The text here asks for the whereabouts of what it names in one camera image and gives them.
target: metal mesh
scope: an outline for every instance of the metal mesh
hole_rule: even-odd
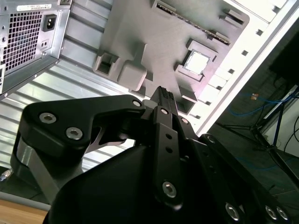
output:
[[[10,14],[8,46],[3,56],[6,71],[35,59],[41,21],[41,12]]]

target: metal case frame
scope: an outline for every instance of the metal case frame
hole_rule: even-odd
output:
[[[58,63],[71,3],[71,0],[1,1],[0,99]],[[47,15],[57,17],[54,29],[44,32]]]

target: power socket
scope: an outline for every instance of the power socket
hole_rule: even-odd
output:
[[[54,30],[56,24],[57,15],[46,15],[43,23],[43,32]]]

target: blue cable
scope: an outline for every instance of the blue cable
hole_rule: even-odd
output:
[[[249,168],[256,169],[256,170],[267,171],[267,170],[271,170],[271,169],[274,169],[274,168],[278,167],[278,165],[275,165],[275,166],[268,167],[268,168],[257,168],[251,162],[247,161],[244,158],[236,157],[236,159],[239,160],[239,161],[243,161]],[[285,162],[287,163],[287,162],[290,162],[290,161],[295,160],[295,159],[296,158],[290,158],[290,159],[286,160]]]
[[[231,114],[233,114],[234,116],[239,116],[239,117],[243,117],[243,116],[248,116],[248,115],[251,115],[251,114],[254,114],[255,112],[258,112],[260,110],[262,110],[263,108],[267,107],[267,106],[270,106],[270,105],[273,105],[273,104],[279,104],[279,103],[283,103],[283,102],[286,102],[288,100],[290,100],[291,98],[293,98],[293,96],[288,96],[288,98],[284,99],[284,100],[276,100],[276,101],[270,101],[270,100],[265,100],[265,102],[269,102],[268,104],[264,105],[264,106],[261,106],[251,112],[248,112],[248,113],[241,113],[241,114],[238,114],[238,113],[235,113],[233,112],[230,107],[228,107],[228,110]]]

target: silver screw head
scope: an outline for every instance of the silver screw head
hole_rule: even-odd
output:
[[[186,119],[186,118],[182,118],[182,122],[184,123],[184,124],[188,124],[189,122],[188,122],[188,120]]]
[[[53,124],[57,120],[55,115],[51,113],[42,113],[39,115],[39,119],[45,124]]]
[[[277,207],[276,208],[279,215],[284,219],[284,220],[288,220],[288,216],[286,215],[286,213],[280,208],[280,207]]]
[[[225,209],[226,209],[226,212],[229,214],[229,216],[233,220],[239,221],[239,219],[240,219],[239,213],[238,213],[238,211],[231,204],[226,203]]]
[[[211,142],[211,143],[215,143],[215,141],[213,140],[213,138],[211,136],[208,136],[207,139]]]
[[[133,104],[134,104],[135,106],[141,106],[141,103],[139,103],[137,100],[133,100]]]
[[[69,139],[73,140],[79,140],[83,137],[83,132],[77,127],[69,127],[65,133]]]
[[[265,206],[265,208],[266,208],[266,212],[268,213],[268,215],[269,215],[273,220],[276,220],[277,217],[276,217],[275,212],[274,212],[269,206]]]
[[[168,111],[165,110],[164,108],[162,108],[161,111],[162,111],[163,114],[168,114]]]
[[[162,185],[163,192],[171,198],[175,198],[177,195],[177,190],[174,185],[168,181],[165,181]]]

